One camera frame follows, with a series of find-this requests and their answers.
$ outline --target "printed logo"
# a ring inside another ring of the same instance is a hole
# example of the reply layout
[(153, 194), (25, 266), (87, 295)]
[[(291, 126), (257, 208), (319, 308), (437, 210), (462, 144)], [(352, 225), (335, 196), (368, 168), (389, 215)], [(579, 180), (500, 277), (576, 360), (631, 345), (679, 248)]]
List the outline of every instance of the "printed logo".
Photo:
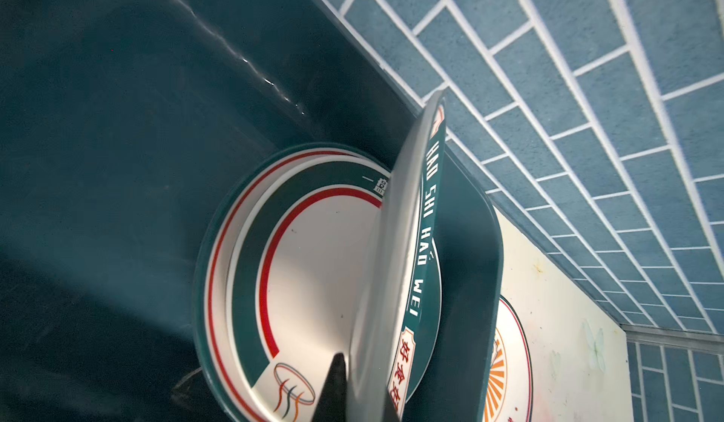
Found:
[(485, 422), (495, 421), (500, 416), (502, 402), (508, 382), (508, 358), (505, 355), (505, 345), (502, 343), (500, 332), (495, 329), (495, 343), (493, 355), (490, 359), (490, 376), (488, 377), (488, 392), (485, 398)]
[(279, 385), (279, 401), (276, 403), (274, 412), (276, 413), (282, 407), (282, 401), (286, 400), (284, 414), (282, 419), (287, 417), (292, 408), (292, 400), (294, 400), (294, 419), (296, 422), (299, 417), (299, 405), (311, 405), (316, 399), (312, 385), (302, 376), (294, 367), (285, 363), (278, 363), (274, 367), (274, 377)]
[(403, 416), (405, 396), (407, 395), (414, 356), (415, 333), (410, 331), (410, 328), (405, 327), (405, 330), (400, 333), (400, 340), (397, 343), (393, 374), (390, 377), (390, 382), (387, 383), (387, 391), (393, 399), (394, 409), (398, 417)]

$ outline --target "orange sunburst logo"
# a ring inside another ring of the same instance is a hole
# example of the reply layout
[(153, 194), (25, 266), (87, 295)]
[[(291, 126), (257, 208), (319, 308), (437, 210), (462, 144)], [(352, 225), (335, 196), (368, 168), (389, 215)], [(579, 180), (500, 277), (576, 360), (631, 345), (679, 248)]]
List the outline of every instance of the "orange sunburst logo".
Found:
[(502, 402), (505, 399), (506, 383), (508, 382), (508, 358), (502, 337), (495, 329), (495, 348), (490, 359), (490, 376), (485, 396), (485, 422), (495, 422), (500, 416)]

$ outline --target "stacked plates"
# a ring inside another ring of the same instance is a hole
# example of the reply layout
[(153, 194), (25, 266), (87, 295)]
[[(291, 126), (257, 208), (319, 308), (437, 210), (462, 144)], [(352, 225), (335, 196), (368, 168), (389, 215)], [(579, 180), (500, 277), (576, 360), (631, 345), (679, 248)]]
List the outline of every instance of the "stacked plates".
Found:
[[(269, 159), (222, 202), (198, 259), (194, 331), (206, 379), (233, 419), (312, 419), (333, 356), (350, 351), (389, 178), (348, 147), (295, 147)], [(416, 288), (422, 293), (414, 293), (414, 307), (423, 300), (425, 310), (406, 399), (437, 336), (437, 252), (430, 258), (425, 285)], [(401, 289), (402, 300), (413, 285), (410, 279)]]

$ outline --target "red stripe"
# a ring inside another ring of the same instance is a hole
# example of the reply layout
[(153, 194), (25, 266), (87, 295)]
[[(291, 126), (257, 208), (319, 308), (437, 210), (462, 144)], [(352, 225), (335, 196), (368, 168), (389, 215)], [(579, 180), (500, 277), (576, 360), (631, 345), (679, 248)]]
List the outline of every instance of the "red stripe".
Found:
[(291, 163), (292, 161), (298, 160), (299, 158), (304, 158), (304, 157), (313, 156), (313, 155), (348, 155), (348, 154), (347, 154), (347, 153), (343, 153), (343, 152), (335, 152), (335, 151), (333, 151), (333, 150), (318, 150), (318, 151), (315, 151), (315, 152), (308, 152), (308, 153), (303, 153), (303, 154), (301, 154), (301, 155), (293, 156), (292, 158), (289, 158), (289, 159), (287, 159), (287, 160), (285, 160), (285, 161), (277, 164), (277, 165), (274, 166), (273, 168), (269, 169), (269, 170), (268, 170), (267, 172), (265, 172), (264, 175), (262, 175), (256, 182), (254, 182), (253, 184), (251, 184), (251, 186), (249, 187), (249, 189), (244, 193), (244, 195), (241, 197), (241, 199), (240, 199), (239, 202), (236, 204), (236, 206), (234, 207), (234, 209), (231, 211), (231, 215), (230, 215), (229, 218), (227, 219), (227, 222), (226, 222), (226, 224), (224, 225), (224, 228), (222, 229), (222, 234), (221, 234), (221, 236), (219, 237), (219, 242), (218, 242), (217, 245), (216, 245), (216, 250), (213, 252), (212, 270), (211, 270), (211, 272), (209, 273), (209, 296), (208, 296), (208, 299), (207, 299), (207, 306), (206, 306), (206, 311), (207, 311), (208, 314), (209, 314), (208, 323), (209, 323), (209, 331), (211, 332), (211, 337), (212, 337), (213, 354), (214, 354), (214, 356), (216, 356), (216, 362), (219, 363), (219, 368), (220, 368), (221, 371), (222, 371), (222, 376), (224, 377), (224, 381), (226, 381), (227, 386), (229, 386), (229, 388), (231, 389), (232, 394), (233, 394), (234, 397), (236, 397), (236, 399), (241, 403), (241, 406), (242, 406), (245, 410), (247, 410), (247, 411), (249, 412), (249, 414), (250, 414), (255, 420), (257, 420), (258, 422), (265, 422), (265, 419), (264, 419), (263, 417), (259, 416), (258, 414), (256, 414), (256, 413), (251, 409), (251, 407), (249, 406), (249, 404), (247, 404), (247, 402), (245, 402), (244, 399), (242, 399), (241, 396), (239, 395), (239, 392), (238, 392), (238, 391), (236, 390), (236, 388), (234, 387), (234, 384), (232, 384), (231, 379), (229, 378), (229, 374), (227, 373), (226, 369), (224, 368), (224, 363), (222, 363), (221, 354), (219, 354), (219, 347), (218, 347), (218, 345), (216, 344), (216, 335), (215, 335), (214, 332), (213, 332), (213, 317), (212, 317), (213, 276), (214, 276), (214, 273), (215, 273), (215, 271), (216, 271), (216, 261), (219, 259), (219, 250), (221, 249), (222, 242), (224, 241), (224, 236), (226, 236), (227, 230), (229, 230), (229, 225), (231, 224), (231, 220), (234, 218), (234, 215), (235, 215), (236, 212), (239, 210), (239, 207), (240, 207), (241, 204), (244, 202), (244, 200), (246, 200), (246, 197), (249, 195), (249, 193), (250, 193), (254, 188), (256, 188), (256, 186), (257, 186), (259, 183), (261, 183), (262, 180), (264, 180), (265, 178), (267, 178), (267, 176), (268, 176), (270, 173), (273, 173), (273, 172), (276, 171), (278, 168), (284, 166), (285, 164)]
[(329, 190), (320, 191), (312, 194), (311, 196), (303, 200), (299, 205), (294, 207), (294, 209), (290, 211), (287, 217), (284, 218), (282, 223), (279, 225), (279, 228), (276, 230), (275, 234), (271, 237), (272, 240), (269, 243), (267, 249), (267, 256), (264, 257), (264, 264), (261, 266), (261, 279), (259, 282), (259, 314), (261, 316), (261, 330), (264, 333), (264, 340), (267, 341), (267, 348), (272, 354), (272, 357), (276, 357), (276, 355), (279, 353), (279, 348), (276, 345), (274, 335), (272, 334), (272, 327), (269, 324), (269, 315), (267, 309), (267, 287), (269, 281), (269, 269), (272, 267), (272, 260), (274, 259), (276, 248), (279, 246), (279, 241), (281, 241), (282, 236), (284, 235), (284, 232), (287, 230), (289, 225), (292, 224), (292, 221), (294, 221), (294, 219), (299, 216), (304, 210), (309, 208), (309, 206), (311, 206), (312, 204), (319, 202), (320, 200), (340, 195), (346, 195), (366, 200), (377, 208), (382, 206), (382, 201), (378, 198), (374, 197), (371, 194), (368, 194), (365, 191), (356, 190), (354, 188), (332, 188)]

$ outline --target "plate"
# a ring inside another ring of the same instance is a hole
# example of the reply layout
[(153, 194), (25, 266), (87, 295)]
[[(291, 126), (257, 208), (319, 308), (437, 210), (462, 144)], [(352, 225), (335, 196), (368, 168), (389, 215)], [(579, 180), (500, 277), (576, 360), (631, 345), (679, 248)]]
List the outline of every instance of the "plate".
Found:
[[(235, 420), (311, 419), (331, 356), (349, 351), (356, 309), (355, 284), (331, 271), (342, 259), (348, 268), (364, 267), (388, 177), (354, 150), (289, 150), (267, 161), (222, 203), (199, 256), (195, 335), (206, 379)], [(299, 255), (300, 250), (308, 253)], [(424, 321), (428, 334), (408, 396), (437, 336), (441, 286), (437, 261), (435, 266), (425, 293), (431, 301)], [(329, 308), (340, 312), (339, 319), (330, 317)], [(299, 347), (300, 336), (313, 342)]]
[(527, 422), (533, 410), (533, 371), (518, 314), (500, 297), (482, 422)]

